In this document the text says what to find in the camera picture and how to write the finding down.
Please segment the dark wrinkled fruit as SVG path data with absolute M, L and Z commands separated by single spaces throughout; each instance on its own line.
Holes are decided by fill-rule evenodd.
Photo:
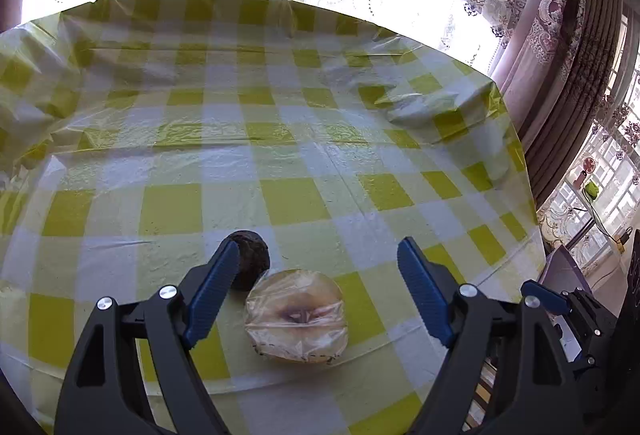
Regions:
M 239 270 L 231 288 L 250 292 L 262 274 L 270 268 L 268 245 L 262 236 L 251 230 L 235 231 L 229 238 L 236 243 L 240 252 Z

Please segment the purple white cardboard box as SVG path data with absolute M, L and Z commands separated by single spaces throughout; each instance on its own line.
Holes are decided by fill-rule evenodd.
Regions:
M 546 265 L 544 265 L 538 282 L 556 293 L 572 292 L 576 288 L 591 293 L 590 285 L 582 270 L 564 245 L 560 245 L 547 256 Z M 556 330 L 561 333 L 561 345 L 567 360 L 574 361 L 582 351 L 576 337 L 570 331 L 567 322 L 560 316 L 551 315 L 551 319 Z

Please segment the yellow checkered plastic tablecloth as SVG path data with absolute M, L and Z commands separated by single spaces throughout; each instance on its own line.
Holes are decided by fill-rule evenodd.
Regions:
M 259 356 L 227 297 L 193 359 L 235 434 L 400 434 L 444 349 L 402 281 L 416 239 L 515 301 L 544 264 L 491 80 L 285 0 L 99 0 L 1 37 L 1 367 L 50 429 L 98 299 L 146 299 L 239 229 L 341 288 L 332 363 Z

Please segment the white side table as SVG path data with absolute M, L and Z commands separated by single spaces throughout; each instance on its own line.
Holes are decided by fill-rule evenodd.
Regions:
M 563 218 L 563 243 L 580 268 L 614 255 L 620 259 L 625 250 L 625 229 L 614 226 L 600 211 L 600 204 L 590 199 L 585 189 L 564 182 L 559 196 L 566 204 Z

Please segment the yellow black charger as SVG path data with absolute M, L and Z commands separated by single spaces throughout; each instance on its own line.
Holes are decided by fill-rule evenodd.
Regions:
M 620 238 L 616 240 L 617 249 L 618 251 L 620 251 L 620 253 L 623 253 L 625 251 L 625 244 L 629 240 L 631 233 L 632 233 L 632 228 L 627 227 L 623 231 L 623 233 L 620 234 Z

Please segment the plastic yellow pear half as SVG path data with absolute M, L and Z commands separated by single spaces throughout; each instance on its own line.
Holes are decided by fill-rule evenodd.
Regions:
M 260 356 L 329 363 L 348 345 L 342 290 L 318 271 L 266 273 L 245 300 L 244 329 Z

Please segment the green object on table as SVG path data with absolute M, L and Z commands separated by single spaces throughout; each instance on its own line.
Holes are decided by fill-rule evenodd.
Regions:
M 590 201 L 594 201 L 598 198 L 599 187 L 594 184 L 593 181 L 589 181 L 584 187 L 582 187 L 582 192 Z

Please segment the small pink desk fan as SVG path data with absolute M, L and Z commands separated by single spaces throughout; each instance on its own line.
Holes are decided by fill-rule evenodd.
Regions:
M 585 185 L 587 177 L 594 172 L 596 166 L 597 162 L 592 157 L 586 157 L 584 160 L 582 160 L 582 170 L 579 172 L 579 175 L 574 181 L 573 186 L 576 189 L 582 189 L 582 186 Z

